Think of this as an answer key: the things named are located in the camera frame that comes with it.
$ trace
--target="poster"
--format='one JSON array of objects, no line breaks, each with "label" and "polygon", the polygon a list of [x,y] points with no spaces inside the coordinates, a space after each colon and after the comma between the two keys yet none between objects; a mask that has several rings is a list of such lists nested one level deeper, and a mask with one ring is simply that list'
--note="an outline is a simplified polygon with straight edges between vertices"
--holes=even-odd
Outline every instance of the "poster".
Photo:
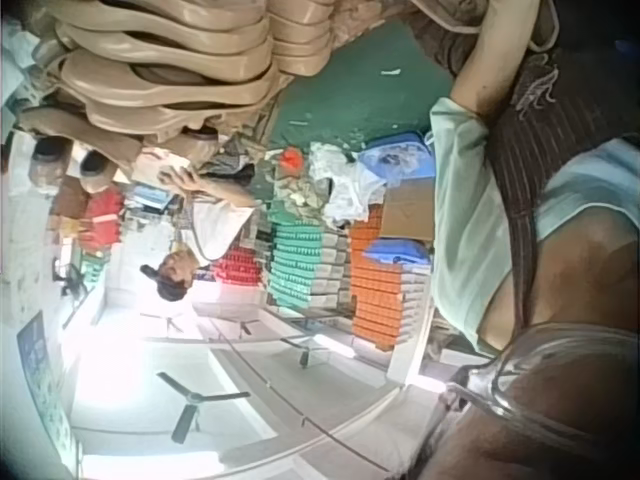
[{"label": "poster", "polygon": [[22,370],[40,420],[60,455],[62,464],[74,478],[77,478],[80,446],[71,431],[69,419],[64,412],[53,381],[44,336],[42,311],[38,312],[18,333],[18,349]]}]

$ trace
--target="hand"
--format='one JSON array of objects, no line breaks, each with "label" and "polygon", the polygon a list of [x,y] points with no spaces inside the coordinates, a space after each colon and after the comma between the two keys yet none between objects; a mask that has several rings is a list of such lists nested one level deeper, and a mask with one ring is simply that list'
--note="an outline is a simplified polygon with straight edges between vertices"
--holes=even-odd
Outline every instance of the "hand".
[{"label": "hand", "polygon": [[202,190],[202,179],[200,176],[186,168],[180,168],[176,170],[171,167],[158,174],[158,180],[163,185],[169,187],[170,190],[179,191],[178,193],[184,194],[184,192],[194,192]]}]

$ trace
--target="brown striped fabric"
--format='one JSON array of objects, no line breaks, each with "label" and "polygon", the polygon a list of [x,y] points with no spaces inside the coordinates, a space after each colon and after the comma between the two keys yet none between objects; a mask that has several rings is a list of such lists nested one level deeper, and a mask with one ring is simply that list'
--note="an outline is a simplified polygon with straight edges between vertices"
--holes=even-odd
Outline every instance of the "brown striped fabric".
[{"label": "brown striped fabric", "polygon": [[[562,25],[562,9],[559,14]],[[455,76],[475,37],[446,32],[424,15],[407,21],[427,55]],[[528,324],[538,252],[535,212],[548,181],[576,155],[640,132],[637,65],[613,41],[573,48],[578,37],[566,36],[570,49],[560,42],[549,54],[528,57],[487,144],[509,221],[515,333]]]}]

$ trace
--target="cardboard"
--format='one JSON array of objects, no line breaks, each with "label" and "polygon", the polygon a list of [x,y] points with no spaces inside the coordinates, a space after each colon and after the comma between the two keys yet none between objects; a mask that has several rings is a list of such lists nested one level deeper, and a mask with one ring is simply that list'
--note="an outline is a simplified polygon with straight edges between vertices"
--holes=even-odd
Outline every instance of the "cardboard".
[{"label": "cardboard", "polygon": [[435,178],[405,180],[399,187],[387,190],[380,236],[433,243]]}]

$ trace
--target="light blue shirt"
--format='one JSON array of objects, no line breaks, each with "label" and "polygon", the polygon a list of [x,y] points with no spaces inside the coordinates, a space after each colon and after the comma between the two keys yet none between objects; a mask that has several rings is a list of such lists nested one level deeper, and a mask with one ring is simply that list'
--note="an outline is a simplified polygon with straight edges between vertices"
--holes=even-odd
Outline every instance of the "light blue shirt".
[{"label": "light blue shirt", "polygon": [[[443,98],[431,111],[436,153],[436,236],[432,294],[442,315],[478,347],[484,313],[511,271],[509,226],[484,162],[489,131]],[[640,228],[640,151],[612,140],[567,163],[536,212],[538,241],[589,207],[625,214]]]}]

